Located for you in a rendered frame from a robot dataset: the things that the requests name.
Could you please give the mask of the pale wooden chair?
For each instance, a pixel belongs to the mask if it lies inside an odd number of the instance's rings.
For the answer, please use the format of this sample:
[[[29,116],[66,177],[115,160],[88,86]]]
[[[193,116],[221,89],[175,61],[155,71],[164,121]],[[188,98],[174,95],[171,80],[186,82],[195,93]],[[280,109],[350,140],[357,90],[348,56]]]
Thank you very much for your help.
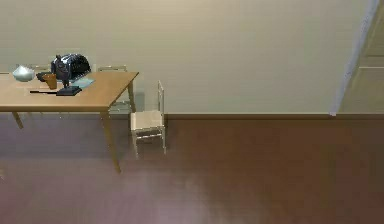
[[[157,82],[157,109],[130,114],[130,130],[132,143],[136,157],[139,157],[137,141],[153,137],[160,137],[162,140],[163,153],[166,148],[166,127],[164,113],[165,91],[161,81]]]
[[[104,81],[105,99],[109,103],[109,111],[120,111],[119,105],[126,105],[130,113],[136,110],[133,96],[133,73],[129,73],[126,65],[103,66],[97,70],[97,77]]]

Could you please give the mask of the light wooden table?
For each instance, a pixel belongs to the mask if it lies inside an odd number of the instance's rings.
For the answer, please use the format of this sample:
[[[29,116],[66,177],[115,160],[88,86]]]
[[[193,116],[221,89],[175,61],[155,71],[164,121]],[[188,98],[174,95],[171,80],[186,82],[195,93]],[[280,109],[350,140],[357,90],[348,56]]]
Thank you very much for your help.
[[[32,94],[31,90],[46,88],[39,80],[16,81],[11,73],[0,75],[0,112],[11,113],[20,129],[23,128],[20,112],[96,112],[100,114],[108,150],[117,173],[121,172],[110,125],[109,103],[105,99],[104,81],[97,72],[89,73],[94,82],[76,96]]]

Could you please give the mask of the pale blue cloth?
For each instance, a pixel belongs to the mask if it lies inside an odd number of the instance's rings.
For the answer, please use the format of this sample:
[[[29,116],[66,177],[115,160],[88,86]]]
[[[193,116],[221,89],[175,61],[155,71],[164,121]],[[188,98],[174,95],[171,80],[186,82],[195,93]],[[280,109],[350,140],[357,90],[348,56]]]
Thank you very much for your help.
[[[84,89],[90,86],[93,82],[94,82],[94,79],[83,77],[72,82],[71,85],[78,86],[79,88]]]

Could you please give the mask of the black spatula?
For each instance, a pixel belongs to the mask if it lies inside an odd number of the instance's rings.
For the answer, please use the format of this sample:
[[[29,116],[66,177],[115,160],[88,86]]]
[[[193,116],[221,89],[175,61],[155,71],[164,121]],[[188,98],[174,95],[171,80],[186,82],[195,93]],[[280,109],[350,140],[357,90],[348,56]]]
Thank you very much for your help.
[[[79,86],[69,86],[62,88],[58,91],[43,91],[43,90],[31,90],[32,94],[50,94],[56,96],[75,96],[80,93],[82,89]]]

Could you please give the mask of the black and silver toaster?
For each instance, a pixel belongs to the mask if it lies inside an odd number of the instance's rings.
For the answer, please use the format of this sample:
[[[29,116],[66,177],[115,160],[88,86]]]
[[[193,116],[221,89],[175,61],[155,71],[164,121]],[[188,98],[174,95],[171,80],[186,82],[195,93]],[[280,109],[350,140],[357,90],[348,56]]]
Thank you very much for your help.
[[[87,58],[81,54],[65,54],[60,59],[66,66],[70,80],[77,80],[91,72]]]

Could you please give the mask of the brown cup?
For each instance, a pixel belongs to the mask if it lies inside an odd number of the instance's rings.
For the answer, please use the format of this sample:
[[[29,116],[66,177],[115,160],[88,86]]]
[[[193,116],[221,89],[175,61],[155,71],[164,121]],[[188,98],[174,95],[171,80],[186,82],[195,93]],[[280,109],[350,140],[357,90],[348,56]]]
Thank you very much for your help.
[[[57,88],[57,79],[55,74],[45,74],[43,79],[51,90]]]

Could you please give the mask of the pale grey bowl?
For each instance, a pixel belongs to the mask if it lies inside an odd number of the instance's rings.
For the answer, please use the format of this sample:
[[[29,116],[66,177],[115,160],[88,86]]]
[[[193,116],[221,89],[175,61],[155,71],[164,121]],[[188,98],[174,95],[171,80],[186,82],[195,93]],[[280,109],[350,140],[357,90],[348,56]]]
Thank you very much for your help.
[[[35,77],[35,72],[23,65],[19,65],[13,72],[13,77],[20,82],[32,81]]]

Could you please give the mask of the pale room door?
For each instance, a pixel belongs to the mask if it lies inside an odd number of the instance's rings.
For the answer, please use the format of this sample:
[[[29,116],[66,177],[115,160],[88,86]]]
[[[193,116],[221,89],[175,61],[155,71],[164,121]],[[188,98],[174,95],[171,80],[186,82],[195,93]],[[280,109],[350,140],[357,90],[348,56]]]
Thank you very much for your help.
[[[384,114],[384,0],[373,1],[361,48],[344,79],[338,113]]]

